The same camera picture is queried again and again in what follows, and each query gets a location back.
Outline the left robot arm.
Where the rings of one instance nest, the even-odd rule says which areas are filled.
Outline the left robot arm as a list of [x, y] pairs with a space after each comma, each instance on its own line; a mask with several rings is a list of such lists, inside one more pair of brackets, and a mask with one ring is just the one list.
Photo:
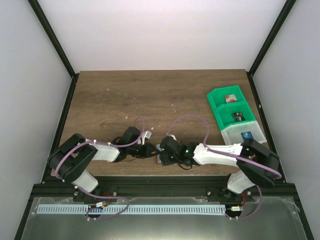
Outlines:
[[80, 191], [96, 199], [116, 199], [115, 195], [103, 195], [98, 180], [87, 170], [92, 161], [118, 163], [132, 156], [146, 159], [159, 155], [160, 151], [148, 142], [151, 131], [141, 132], [134, 126], [111, 142], [98, 142], [75, 133], [48, 157], [47, 163], [54, 170], [55, 177], [70, 183]]

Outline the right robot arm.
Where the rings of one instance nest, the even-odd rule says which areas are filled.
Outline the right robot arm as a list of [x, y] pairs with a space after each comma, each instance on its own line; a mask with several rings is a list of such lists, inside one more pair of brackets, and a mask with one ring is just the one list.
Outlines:
[[157, 145], [157, 150], [163, 166], [177, 164], [184, 170], [210, 164], [238, 168], [236, 173], [229, 175], [226, 185], [218, 191], [231, 201], [254, 186], [272, 188], [275, 180], [282, 178], [278, 170], [279, 156], [252, 138], [231, 145], [207, 145], [199, 142], [185, 145], [170, 134]]

